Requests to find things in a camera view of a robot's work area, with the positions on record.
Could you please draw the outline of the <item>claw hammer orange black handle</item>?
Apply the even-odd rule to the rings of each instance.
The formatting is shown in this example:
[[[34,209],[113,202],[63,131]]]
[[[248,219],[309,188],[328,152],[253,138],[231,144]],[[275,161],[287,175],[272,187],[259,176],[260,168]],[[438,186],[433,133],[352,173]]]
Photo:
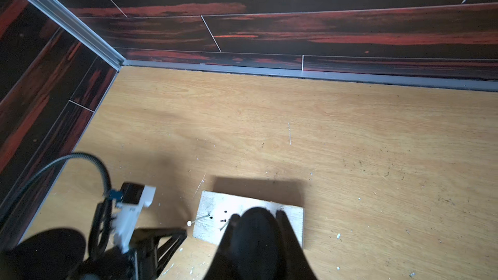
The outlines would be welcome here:
[[[275,217],[261,207],[246,211],[235,228],[230,258],[237,279],[283,279],[286,262]]]

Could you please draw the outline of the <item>white wooden block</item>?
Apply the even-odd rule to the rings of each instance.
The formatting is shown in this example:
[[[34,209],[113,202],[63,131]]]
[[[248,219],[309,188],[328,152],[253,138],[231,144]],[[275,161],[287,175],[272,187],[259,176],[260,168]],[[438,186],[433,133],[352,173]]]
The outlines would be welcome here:
[[[258,200],[255,198],[241,197],[232,194],[215,193],[211,191],[203,191],[200,203],[198,206],[197,215],[204,216],[210,214],[212,219],[202,219],[193,226],[193,237],[209,242],[211,244],[219,244],[224,231],[219,231],[219,228],[224,224],[226,219],[234,214],[242,215],[245,211],[253,207],[261,207],[267,209],[273,215],[276,211],[284,211],[290,221],[294,233],[298,239],[300,246],[303,246],[304,232],[304,208]]]

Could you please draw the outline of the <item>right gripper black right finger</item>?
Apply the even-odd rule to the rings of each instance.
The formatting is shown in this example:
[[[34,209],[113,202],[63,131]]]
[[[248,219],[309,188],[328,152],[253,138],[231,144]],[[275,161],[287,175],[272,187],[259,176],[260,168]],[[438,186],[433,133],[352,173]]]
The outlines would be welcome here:
[[[284,279],[316,279],[286,213],[276,211],[276,221],[280,228],[284,246]]]

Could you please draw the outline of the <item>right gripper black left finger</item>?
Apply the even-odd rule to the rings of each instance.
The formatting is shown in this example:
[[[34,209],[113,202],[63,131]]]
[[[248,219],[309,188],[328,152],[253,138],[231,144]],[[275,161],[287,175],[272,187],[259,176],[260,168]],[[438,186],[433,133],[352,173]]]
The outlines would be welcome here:
[[[227,227],[208,268],[204,280],[209,279],[240,279],[236,264],[233,262],[231,250],[233,231],[241,217],[234,214],[227,222]]]

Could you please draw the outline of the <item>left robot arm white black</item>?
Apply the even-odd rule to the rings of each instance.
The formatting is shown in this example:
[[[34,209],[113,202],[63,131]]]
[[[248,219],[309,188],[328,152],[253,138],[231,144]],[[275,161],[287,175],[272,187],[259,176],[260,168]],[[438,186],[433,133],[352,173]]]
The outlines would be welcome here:
[[[81,232],[50,229],[2,252],[1,278],[158,279],[186,238],[181,228],[135,229],[126,253],[115,246],[92,260]]]

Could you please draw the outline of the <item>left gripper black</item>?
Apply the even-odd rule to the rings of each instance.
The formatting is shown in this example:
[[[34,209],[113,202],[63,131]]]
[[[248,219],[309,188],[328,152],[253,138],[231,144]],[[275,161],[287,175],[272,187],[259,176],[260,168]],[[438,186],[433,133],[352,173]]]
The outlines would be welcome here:
[[[158,279],[187,236],[183,228],[135,229],[128,252],[131,279]]]

